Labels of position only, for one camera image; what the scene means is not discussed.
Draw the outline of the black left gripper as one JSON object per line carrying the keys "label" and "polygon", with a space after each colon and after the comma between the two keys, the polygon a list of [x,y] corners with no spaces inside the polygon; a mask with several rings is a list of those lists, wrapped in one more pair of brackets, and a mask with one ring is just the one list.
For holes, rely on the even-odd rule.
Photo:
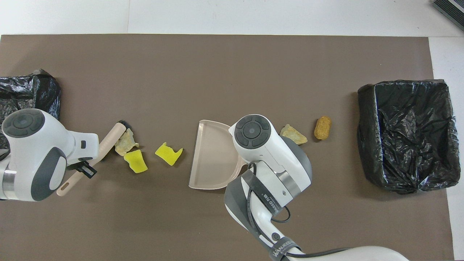
{"label": "black left gripper", "polygon": [[97,170],[95,170],[89,163],[88,161],[91,160],[91,157],[84,157],[84,158],[79,158],[79,162],[76,162],[72,165],[68,165],[67,170],[76,170],[80,173],[83,173],[86,177],[89,179],[93,178],[94,175],[97,173]]}

